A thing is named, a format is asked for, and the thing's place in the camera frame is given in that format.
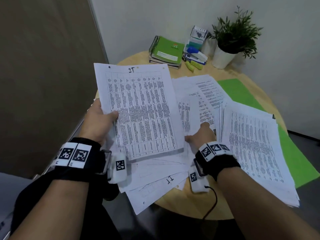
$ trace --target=brown panel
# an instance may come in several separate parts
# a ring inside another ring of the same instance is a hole
[[[104,63],[87,0],[0,0],[0,171],[42,173],[93,101]]]

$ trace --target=hand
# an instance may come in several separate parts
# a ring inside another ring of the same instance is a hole
[[[216,141],[217,137],[209,126],[208,122],[202,123],[197,133],[193,136],[185,136],[184,140],[192,144],[197,150],[205,143]]]
[[[100,99],[96,99],[84,117],[79,137],[87,138],[103,145],[112,122],[118,118],[118,111],[103,114]]]

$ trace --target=black pants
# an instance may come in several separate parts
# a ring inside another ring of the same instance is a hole
[[[42,195],[55,178],[55,171],[32,182],[19,194],[13,211],[11,234],[18,228],[33,207],[38,203]],[[106,209],[102,206],[103,193],[107,191],[100,179],[93,180],[89,184],[87,202],[80,239],[121,239]]]

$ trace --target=person's left hand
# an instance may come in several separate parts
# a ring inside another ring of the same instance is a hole
[[[87,138],[103,145],[106,135],[112,127],[112,122],[118,118],[118,115],[118,111],[103,114],[100,99],[97,98],[84,117],[79,137]]]

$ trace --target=spiral binding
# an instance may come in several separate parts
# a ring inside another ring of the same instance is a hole
[[[153,40],[153,42],[152,42],[152,44],[151,44],[151,46],[150,46],[150,48],[149,48],[149,54],[150,54],[150,55],[154,52],[155,48],[157,47],[157,44],[158,44],[159,39],[160,39],[160,36],[159,36],[159,35],[156,35],[156,36],[154,37],[154,40]]]

